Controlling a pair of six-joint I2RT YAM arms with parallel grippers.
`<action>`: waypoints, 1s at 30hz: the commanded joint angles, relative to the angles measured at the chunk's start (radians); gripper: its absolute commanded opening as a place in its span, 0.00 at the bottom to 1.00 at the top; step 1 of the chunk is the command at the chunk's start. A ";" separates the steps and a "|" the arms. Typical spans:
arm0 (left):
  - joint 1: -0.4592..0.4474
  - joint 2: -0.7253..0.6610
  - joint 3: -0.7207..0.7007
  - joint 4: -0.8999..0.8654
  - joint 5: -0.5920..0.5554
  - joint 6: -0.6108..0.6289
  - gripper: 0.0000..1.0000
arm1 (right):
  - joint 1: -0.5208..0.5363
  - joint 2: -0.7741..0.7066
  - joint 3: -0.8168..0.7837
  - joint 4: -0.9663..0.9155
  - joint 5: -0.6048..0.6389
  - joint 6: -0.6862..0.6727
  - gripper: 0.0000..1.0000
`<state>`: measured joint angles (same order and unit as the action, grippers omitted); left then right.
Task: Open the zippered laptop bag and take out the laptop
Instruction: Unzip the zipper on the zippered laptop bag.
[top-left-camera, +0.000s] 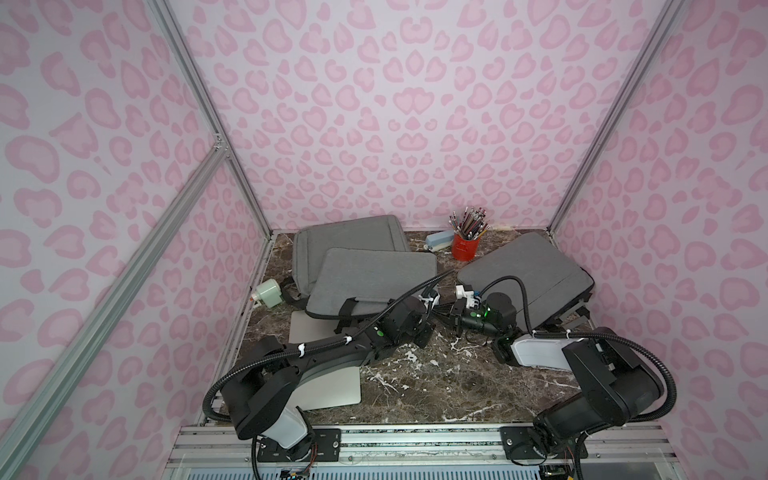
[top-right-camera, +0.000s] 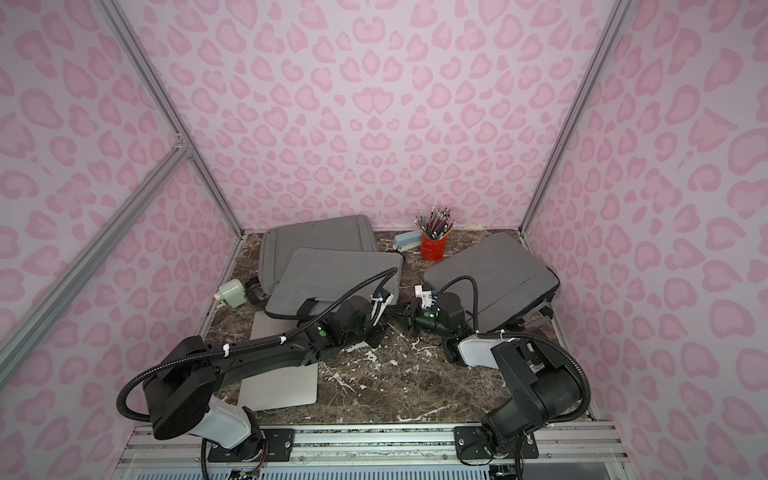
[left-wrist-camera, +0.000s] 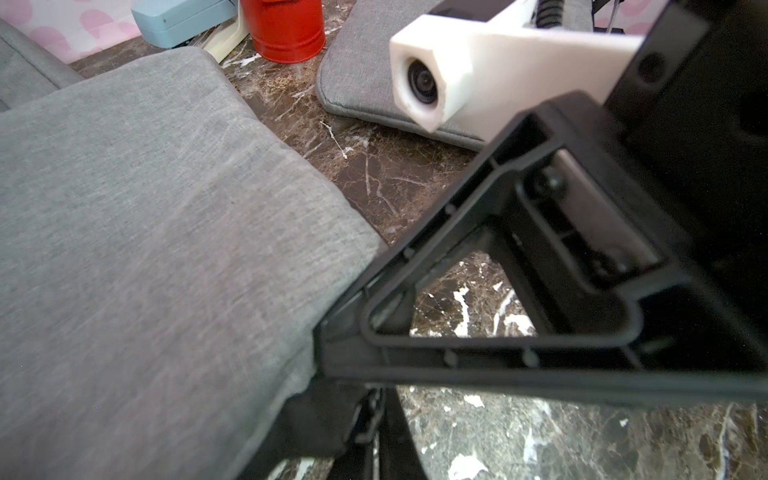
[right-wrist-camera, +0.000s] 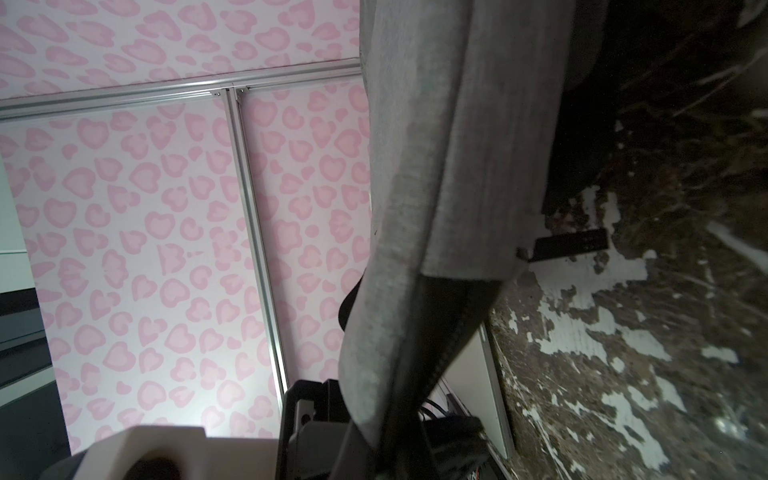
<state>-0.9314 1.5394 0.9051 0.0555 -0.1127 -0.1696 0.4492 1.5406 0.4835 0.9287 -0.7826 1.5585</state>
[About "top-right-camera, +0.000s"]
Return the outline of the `grey laptop sleeve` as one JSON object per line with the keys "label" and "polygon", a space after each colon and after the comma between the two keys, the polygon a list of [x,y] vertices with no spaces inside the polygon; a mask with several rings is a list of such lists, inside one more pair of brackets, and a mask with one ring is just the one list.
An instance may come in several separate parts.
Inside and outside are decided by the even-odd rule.
{"label": "grey laptop sleeve", "polygon": [[358,283],[402,266],[403,257],[397,253],[299,248],[290,257],[265,312],[275,319],[307,320]]}

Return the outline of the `grey zippered laptop bag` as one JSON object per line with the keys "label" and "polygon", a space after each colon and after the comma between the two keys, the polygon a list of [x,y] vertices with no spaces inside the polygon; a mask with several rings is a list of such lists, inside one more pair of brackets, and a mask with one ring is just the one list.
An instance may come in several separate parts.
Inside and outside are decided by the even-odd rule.
{"label": "grey zippered laptop bag", "polygon": [[252,305],[263,307],[273,293],[295,250],[299,248],[378,252],[369,219],[352,215],[277,227],[266,232],[260,244],[257,275],[245,285]]}

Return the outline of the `dark green laptop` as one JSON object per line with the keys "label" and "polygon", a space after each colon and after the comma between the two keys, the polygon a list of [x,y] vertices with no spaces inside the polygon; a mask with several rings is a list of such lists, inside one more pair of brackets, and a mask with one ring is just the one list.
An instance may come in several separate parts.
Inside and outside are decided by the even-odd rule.
{"label": "dark green laptop", "polygon": [[[251,338],[260,339],[293,330],[296,320],[275,319],[264,311],[254,315]],[[244,379],[238,405],[254,411],[314,404],[317,401],[318,365],[286,367]]]}

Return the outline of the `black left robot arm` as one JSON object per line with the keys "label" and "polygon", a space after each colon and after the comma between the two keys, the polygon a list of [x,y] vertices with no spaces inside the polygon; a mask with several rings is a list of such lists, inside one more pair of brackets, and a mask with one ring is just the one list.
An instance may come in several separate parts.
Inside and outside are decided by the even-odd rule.
{"label": "black left robot arm", "polygon": [[256,413],[222,402],[215,393],[250,377],[334,358],[351,344],[377,347],[387,328],[383,313],[392,301],[385,290],[371,298],[354,295],[317,321],[240,345],[206,343],[199,336],[184,340],[164,360],[169,368],[142,381],[154,438],[189,434],[229,459],[254,459],[267,445]]}

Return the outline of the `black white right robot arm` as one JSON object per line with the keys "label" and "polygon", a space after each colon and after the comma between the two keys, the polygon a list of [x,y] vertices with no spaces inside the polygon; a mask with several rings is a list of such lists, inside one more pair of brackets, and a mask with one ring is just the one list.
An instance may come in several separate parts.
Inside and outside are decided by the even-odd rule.
{"label": "black white right robot arm", "polygon": [[570,422],[589,408],[587,375],[557,342],[523,331],[480,333],[474,314],[465,311],[458,295],[423,285],[414,287],[404,317],[409,329],[441,338],[449,363],[494,369],[505,381],[509,398],[502,405],[485,414],[478,426],[454,429],[456,456],[464,465],[501,458],[522,463],[535,447],[536,431]]}

